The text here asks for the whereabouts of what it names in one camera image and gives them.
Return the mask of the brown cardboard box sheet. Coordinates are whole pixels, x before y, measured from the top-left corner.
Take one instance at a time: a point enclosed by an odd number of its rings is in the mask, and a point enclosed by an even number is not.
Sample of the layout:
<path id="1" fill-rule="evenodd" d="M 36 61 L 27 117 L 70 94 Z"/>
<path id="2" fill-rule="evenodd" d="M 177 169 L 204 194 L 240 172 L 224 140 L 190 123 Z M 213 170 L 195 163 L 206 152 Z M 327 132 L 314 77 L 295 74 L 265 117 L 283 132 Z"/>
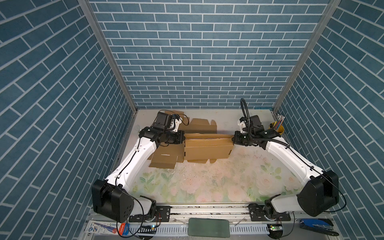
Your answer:
<path id="1" fill-rule="evenodd" d="M 185 134 L 184 160 L 205 163 L 207 160 L 228 159 L 233 148 L 233 135 Z"/>

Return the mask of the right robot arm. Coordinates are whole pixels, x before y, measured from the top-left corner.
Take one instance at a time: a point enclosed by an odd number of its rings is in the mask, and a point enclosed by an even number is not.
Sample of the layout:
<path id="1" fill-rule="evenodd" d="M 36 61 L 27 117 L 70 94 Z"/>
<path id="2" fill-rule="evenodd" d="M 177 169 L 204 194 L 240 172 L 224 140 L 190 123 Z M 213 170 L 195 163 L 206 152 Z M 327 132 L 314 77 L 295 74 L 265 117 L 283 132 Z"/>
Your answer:
<path id="1" fill-rule="evenodd" d="M 286 212 L 316 217 L 339 203 L 338 175 L 307 160 L 276 131 L 262 130 L 255 135 L 236 131 L 232 141 L 235 145 L 261 147 L 286 166 L 301 184 L 299 193 L 275 195 L 265 201 L 263 211 L 267 219 L 273 221 Z"/>

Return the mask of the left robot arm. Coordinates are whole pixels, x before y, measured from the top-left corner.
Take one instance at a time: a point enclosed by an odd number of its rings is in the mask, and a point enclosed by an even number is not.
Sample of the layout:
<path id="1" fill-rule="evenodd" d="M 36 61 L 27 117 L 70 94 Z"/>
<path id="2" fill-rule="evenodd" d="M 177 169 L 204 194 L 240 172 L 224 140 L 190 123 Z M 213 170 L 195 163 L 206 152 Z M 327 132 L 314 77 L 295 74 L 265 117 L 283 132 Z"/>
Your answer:
<path id="1" fill-rule="evenodd" d="M 135 198 L 129 194 L 130 189 L 144 163 L 162 143 L 179 145 L 184 140 L 184 131 L 142 129 L 134 147 L 120 165 L 105 180 L 93 183 L 94 212 L 117 223 L 124 223 L 130 217 L 137 217 L 140 221 L 153 220 L 156 201 L 144 196 Z"/>

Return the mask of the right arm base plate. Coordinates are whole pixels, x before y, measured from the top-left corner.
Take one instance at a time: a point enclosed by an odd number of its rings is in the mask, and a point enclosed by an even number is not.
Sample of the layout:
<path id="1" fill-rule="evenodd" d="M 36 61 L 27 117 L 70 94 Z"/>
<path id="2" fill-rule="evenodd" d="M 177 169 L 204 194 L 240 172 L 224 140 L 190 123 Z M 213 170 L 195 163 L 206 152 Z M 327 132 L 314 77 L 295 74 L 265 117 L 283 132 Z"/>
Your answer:
<path id="1" fill-rule="evenodd" d="M 259 205 L 259 204 L 249 204 L 248 210 L 252 222 L 263 222 L 263 221 L 282 221 L 289 222 L 291 221 L 291 216 L 288 212 L 278 213 L 272 209 L 271 206 Z"/>

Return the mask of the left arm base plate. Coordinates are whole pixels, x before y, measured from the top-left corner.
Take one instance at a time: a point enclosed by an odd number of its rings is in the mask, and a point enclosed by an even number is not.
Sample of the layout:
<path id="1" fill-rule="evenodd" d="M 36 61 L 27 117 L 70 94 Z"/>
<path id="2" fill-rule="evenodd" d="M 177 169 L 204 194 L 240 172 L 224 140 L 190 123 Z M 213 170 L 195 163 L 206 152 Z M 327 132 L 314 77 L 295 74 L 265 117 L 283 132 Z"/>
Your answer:
<path id="1" fill-rule="evenodd" d="M 171 206 L 156 206 L 152 208 L 146 215 L 133 215 L 129 217 L 130 223 L 144 222 L 169 222 L 171 215 Z"/>

